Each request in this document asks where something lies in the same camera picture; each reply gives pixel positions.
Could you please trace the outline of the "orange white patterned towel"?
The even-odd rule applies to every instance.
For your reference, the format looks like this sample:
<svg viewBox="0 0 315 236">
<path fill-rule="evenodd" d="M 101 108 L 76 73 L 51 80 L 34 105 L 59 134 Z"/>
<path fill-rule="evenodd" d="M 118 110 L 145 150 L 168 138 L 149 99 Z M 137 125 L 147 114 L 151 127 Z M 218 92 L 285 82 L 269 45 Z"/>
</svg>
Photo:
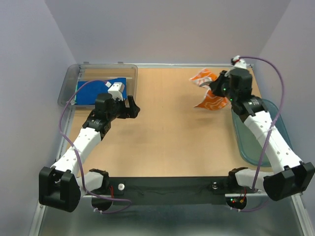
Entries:
<svg viewBox="0 0 315 236">
<path fill-rule="evenodd" d="M 202 102 L 197 104 L 195 108 L 202 108 L 209 111 L 217 111 L 230 105 L 229 100 L 226 97 L 219 97 L 213 94 L 206 82 L 215 82 L 218 79 L 217 75 L 207 68 L 199 71 L 194 77 L 189 79 L 194 85 L 206 89 L 206 93 Z"/>
</svg>

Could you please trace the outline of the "blue towel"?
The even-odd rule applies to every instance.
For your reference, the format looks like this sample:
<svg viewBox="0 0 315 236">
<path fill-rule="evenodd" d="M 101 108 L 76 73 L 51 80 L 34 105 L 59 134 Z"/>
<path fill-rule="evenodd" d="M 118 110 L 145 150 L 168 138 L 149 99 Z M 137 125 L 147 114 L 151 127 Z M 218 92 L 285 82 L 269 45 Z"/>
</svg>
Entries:
<svg viewBox="0 0 315 236">
<path fill-rule="evenodd" d="M 122 83 L 125 87 L 122 92 L 123 99 L 127 99 L 126 93 L 126 78 L 114 78 L 112 80 L 108 80 L 112 85 L 114 83 Z M 105 85 L 105 82 L 92 82 L 86 86 L 84 86 L 75 96 L 75 104 L 76 105 L 94 105 L 95 99 L 99 93 L 107 93 L 109 87 Z"/>
</svg>

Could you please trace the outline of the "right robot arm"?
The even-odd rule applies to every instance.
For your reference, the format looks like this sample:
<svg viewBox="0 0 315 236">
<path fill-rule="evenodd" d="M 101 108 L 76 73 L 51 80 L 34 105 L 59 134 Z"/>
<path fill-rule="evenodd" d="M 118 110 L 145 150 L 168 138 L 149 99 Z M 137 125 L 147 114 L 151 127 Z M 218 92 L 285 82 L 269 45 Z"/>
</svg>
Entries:
<svg viewBox="0 0 315 236">
<path fill-rule="evenodd" d="M 232 192 L 243 187 L 263 190 L 273 201 L 304 192 L 315 174 L 315 167 L 294 153 L 273 124 L 264 100 L 252 94 L 250 72 L 242 68 L 223 70 L 209 87 L 215 96 L 231 102 L 232 111 L 254 135 L 272 168 L 270 173 L 233 169 L 226 180 L 227 188 Z"/>
</svg>

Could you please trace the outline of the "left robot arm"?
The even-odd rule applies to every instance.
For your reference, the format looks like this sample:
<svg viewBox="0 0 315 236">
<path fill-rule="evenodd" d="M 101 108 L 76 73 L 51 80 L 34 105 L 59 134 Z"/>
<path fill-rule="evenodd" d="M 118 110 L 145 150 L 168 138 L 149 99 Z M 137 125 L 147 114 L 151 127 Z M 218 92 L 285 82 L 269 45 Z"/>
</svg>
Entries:
<svg viewBox="0 0 315 236">
<path fill-rule="evenodd" d="M 93 149 L 103 140 L 116 118 L 136 118 L 140 108 L 132 95 L 119 100 L 110 93 L 96 97 L 94 109 L 83 123 L 74 142 L 51 167 L 43 167 L 39 172 L 39 202 L 42 205 L 73 212 L 86 194 L 99 194 L 109 191 L 109 174 L 106 171 L 91 169 L 83 172 L 83 163 Z"/>
</svg>

